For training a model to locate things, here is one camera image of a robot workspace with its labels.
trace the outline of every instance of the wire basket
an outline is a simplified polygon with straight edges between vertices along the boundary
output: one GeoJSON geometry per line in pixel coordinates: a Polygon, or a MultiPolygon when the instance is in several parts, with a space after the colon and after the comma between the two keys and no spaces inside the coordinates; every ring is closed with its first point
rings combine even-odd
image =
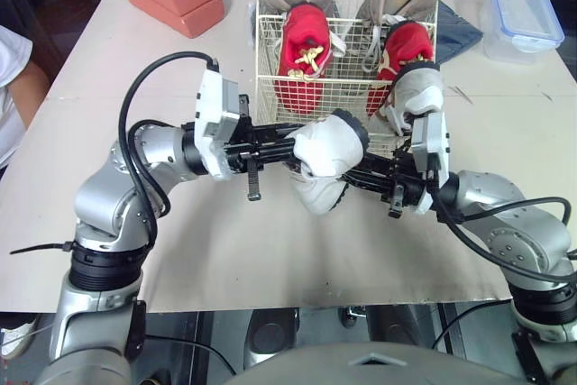
{"type": "MultiPolygon", "coordinates": [[[[312,80],[315,84],[315,95],[320,98],[307,107],[290,106],[288,110],[281,101],[281,94],[290,88],[295,100],[306,101],[310,95],[304,87],[302,78],[277,76],[279,67],[280,38],[285,18],[282,15],[266,14],[265,8],[259,0],[256,13],[256,92],[257,92],[257,122],[259,124],[274,123],[307,123],[318,117],[329,115],[336,108],[351,112],[365,127],[368,128],[371,143],[369,151],[383,156],[390,156],[403,138],[393,133],[384,133],[382,128],[375,131],[370,125],[366,112],[367,98],[372,87],[383,87],[389,81],[378,81],[375,72],[365,72],[362,61],[369,49],[372,38],[372,25],[356,19],[357,10],[363,0],[333,0],[336,18],[327,19],[331,32],[335,33],[346,43],[346,52],[341,58],[333,58],[331,64],[325,68],[324,77],[312,80]]],[[[436,44],[436,9],[426,20],[421,22],[428,30],[434,46],[436,44]]],[[[387,35],[389,27],[383,25],[380,29],[380,46],[387,35]]]]}

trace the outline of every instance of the white shoe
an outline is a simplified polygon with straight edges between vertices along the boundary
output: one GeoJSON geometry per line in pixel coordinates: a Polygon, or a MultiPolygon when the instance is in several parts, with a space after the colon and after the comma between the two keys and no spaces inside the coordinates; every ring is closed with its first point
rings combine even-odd
{"type": "Polygon", "coordinates": [[[36,329],[37,324],[38,318],[34,319],[30,324],[24,324],[15,329],[2,329],[2,334],[4,335],[2,340],[3,360],[13,360],[28,349],[28,346],[30,346],[34,338],[30,333],[36,329]]]}
{"type": "Polygon", "coordinates": [[[367,151],[367,130],[350,113],[336,109],[288,137],[295,139],[293,152],[301,160],[300,172],[291,173],[292,186],[311,213],[326,214],[343,196],[346,182],[340,177],[367,151]]]}

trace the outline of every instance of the shoelace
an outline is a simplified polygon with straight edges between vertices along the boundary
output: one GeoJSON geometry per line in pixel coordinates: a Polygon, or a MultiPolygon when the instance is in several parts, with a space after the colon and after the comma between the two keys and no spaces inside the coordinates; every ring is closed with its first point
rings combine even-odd
{"type": "Polygon", "coordinates": [[[308,50],[303,49],[298,53],[298,54],[300,54],[300,58],[295,60],[295,63],[305,63],[307,65],[310,65],[311,67],[313,67],[313,71],[317,72],[318,71],[318,65],[316,65],[315,59],[316,59],[316,56],[321,54],[324,50],[325,49],[323,48],[322,45],[319,45],[318,47],[313,47],[313,48],[308,49],[308,50]]]}
{"type": "MultiPolygon", "coordinates": [[[[384,14],[382,16],[382,21],[391,26],[400,22],[404,22],[406,19],[401,15],[390,15],[384,14]]],[[[380,26],[372,26],[372,37],[371,44],[367,49],[364,57],[362,58],[361,68],[367,74],[371,74],[379,66],[380,57],[382,56],[382,48],[380,47],[380,26]]]]}

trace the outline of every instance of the white table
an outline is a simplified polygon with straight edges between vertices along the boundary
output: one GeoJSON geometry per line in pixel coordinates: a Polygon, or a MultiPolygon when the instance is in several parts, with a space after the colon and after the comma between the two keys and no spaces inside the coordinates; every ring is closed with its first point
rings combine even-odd
{"type": "MultiPolygon", "coordinates": [[[[253,95],[245,18],[252,0],[224,1],[225,19],[194,40],[127,0],[98,6],[0,183],[0,311],[56,309],[69,255],[8,252],[72,238],[75,192],[104,163],[124,92],[142,68],[173,51],[201,50],[253,95]]],[[[445,1],[476,22],[480,0],[445,1]]],[[[200,61],[180,60],[156,71],[139,90],[129,123],[193,119],[203,69],[200,61]]],[[[500,173],[527,197],[577,203],[577,85],[555,52],[539,65],[516,67],[491,62],[477,46],[442,71],[453,170],[500,173]]],[[[377,195],[350,188],[333,212],[315,217],[274,166],[261,175],[261,202],[249,203],[246,189],[245,176],[226,183],[203,177],[171,193],[173,210],[159,221],[157,246],[144,265],[142,296],[151,311],[509,296],[499,270],[460,245],[433,214],[387,218],[377,195]]],[[[573,219],[573,240],[576,228],[573,219]]]]}

